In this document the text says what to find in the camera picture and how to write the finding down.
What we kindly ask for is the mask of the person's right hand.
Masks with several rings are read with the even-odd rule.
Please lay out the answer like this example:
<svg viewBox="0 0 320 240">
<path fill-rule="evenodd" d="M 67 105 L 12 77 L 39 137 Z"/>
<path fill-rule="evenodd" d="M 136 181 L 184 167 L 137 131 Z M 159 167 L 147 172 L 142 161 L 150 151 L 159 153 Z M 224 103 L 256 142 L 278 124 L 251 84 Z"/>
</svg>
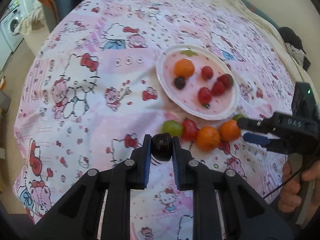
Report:
<svg viewBox="0 0 320 240">
<path fill-rule="evenodd" d="M 287 181 L 291 176 L 291 165 L 286 162 L 283 166 L 282 181 Z M 319 208 L 319 160 L 316 161 L 308 170 L 302 173 L 302 181 L 316 180 L 313 196 L 309 205 L 307 216 L 313 217 Z M 300 184 L 292 179 L 287 182 L 280 191 L 280 200 L 278 202 L 278 209 L 284 213 L 293 212 L 302 202 L 302 198 L 298 196 Z"/>
</svg>

